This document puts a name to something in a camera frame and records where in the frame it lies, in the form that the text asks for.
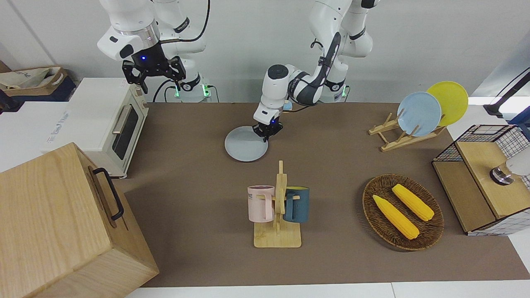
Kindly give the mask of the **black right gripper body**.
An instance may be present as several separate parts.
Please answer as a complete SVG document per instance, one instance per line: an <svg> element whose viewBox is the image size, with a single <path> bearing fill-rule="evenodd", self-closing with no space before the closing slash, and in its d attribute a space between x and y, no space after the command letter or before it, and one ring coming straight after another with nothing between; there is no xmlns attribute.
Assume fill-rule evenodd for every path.
<svg viewBox="0 0 530 298"><path fill-rule="evenodd" d="M135 68L146 76L165 76L168 74L168 62L161 43L131 55Z"/></svg>

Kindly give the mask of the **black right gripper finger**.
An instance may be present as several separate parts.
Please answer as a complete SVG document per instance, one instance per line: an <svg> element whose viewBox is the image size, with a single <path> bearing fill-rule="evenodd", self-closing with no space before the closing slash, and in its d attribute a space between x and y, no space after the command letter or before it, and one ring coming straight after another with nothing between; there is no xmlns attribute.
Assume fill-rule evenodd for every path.
<svg viewBox="0 0 530 298"><path fill-rule="evenodd" d="M186 78L186 69L184 67L183 59L180 57L173 57L167 60L171 74L168 77L175 85L176 92L181 93L180 82Z"/></svg>
<svg viewBox="0 0 530 298"><path fill-rule="evenodd" d="M135 84L139 86L143 93L148 93L148 87L145 83L147 72L144 69L137 69L134 62L122 62L122 70L129 84Z"/></svg>

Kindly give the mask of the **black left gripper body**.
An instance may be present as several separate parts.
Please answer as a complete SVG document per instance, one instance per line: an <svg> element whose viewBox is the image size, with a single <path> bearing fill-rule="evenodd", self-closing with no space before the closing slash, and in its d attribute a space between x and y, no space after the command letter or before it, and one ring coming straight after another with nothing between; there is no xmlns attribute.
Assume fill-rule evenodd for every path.
<svg viewBox="0 0 530 298"><path fill-rule="evenodd" d="M261 131L280 131L283 128L283 124L280 122L279 117L271 119L269 124L258 123L258 128Z"/></svg>

